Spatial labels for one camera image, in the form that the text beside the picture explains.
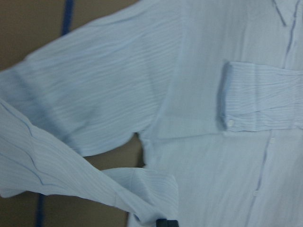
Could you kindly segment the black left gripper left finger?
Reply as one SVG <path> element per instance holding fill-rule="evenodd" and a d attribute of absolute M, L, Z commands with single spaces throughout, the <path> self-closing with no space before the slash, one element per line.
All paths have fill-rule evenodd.
<path fill-rule="evenodd" d="M 158 219 L 156 221 L 156 227 L 167 227 L 167 220 L 166 219 Z"/>

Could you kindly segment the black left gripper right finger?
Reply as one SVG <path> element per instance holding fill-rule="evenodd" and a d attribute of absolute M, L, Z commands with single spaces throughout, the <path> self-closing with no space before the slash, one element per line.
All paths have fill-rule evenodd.
<path fill-rule="evenodd" d="M 178 227 L 177 220 L 167 220 L 167 227 Z"/>

